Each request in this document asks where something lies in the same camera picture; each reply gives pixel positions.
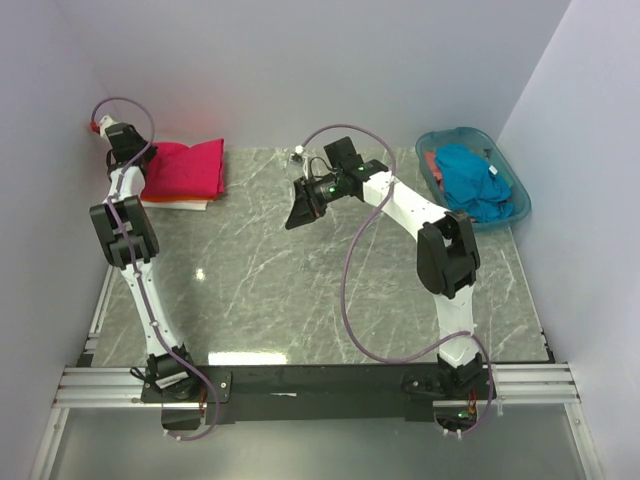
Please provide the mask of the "pink t shirt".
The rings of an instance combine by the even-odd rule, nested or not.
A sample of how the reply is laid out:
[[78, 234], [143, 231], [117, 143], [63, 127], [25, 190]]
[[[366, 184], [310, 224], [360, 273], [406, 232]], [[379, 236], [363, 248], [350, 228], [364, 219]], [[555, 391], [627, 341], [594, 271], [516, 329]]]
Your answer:
[[224, 192], [224, 140], [159, 142], [141, 196], [209, 197]]

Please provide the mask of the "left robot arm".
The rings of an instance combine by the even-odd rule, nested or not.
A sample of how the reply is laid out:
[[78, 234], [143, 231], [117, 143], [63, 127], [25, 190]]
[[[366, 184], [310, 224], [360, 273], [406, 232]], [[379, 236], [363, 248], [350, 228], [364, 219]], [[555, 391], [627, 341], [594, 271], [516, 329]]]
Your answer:
[[107, 262], [129, 287], [145, 337], [146, 369], [133, 368], [130, 373], [161, 397], [189, 401], [199, 392], [200, 378], [186, 366], [191, 356], [162, 306], [154, 269], [159, 242], [141, 201], [147, 166], [157, 148], [133, 125], [108, 115], [92, 121], [90, 128], [109, 143], [110, 187], [89, 215]]

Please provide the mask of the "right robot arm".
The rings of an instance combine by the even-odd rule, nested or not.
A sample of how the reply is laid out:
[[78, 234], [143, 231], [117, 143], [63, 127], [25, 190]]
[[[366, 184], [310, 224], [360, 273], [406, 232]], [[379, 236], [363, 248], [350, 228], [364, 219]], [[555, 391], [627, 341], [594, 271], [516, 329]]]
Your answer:
[[291, 157], [302, 162], [303, 174], [293, 182], [286, 229], [319, 220], [330, 203], [345, 197], [372, 206], [401, 226], [416, 243], [417, 275], [435, 301], [438, 387], [449, 398], [464, 397], [483, 369], [472, 308], [480, 256], [469, 217], [427, 200], [380, 161], [364, 160], [348, 137], [327, 145], [325, 153], [328, 171], [319, 176], [304, 148], [295, 148]]

